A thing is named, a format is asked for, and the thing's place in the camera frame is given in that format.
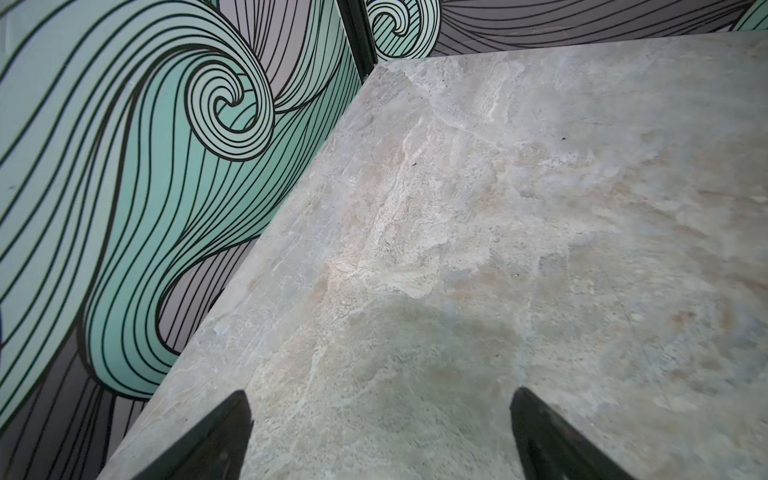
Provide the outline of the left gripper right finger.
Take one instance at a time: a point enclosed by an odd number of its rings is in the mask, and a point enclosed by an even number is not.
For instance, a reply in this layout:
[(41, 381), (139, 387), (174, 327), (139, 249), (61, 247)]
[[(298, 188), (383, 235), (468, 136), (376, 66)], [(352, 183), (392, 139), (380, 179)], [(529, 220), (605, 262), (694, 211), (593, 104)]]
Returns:
[(514, 392), (510, 416), (527, 480), (633, 479), (532, 390)]

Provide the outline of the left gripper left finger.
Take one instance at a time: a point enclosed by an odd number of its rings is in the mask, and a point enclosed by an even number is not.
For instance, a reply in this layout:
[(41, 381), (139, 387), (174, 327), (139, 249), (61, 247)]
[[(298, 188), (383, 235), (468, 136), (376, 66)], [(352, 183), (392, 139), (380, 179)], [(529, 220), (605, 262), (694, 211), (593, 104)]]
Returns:
[(251, 431), (252, 414), (246, 393), (237, 390), (136, 478), (238, 480)]

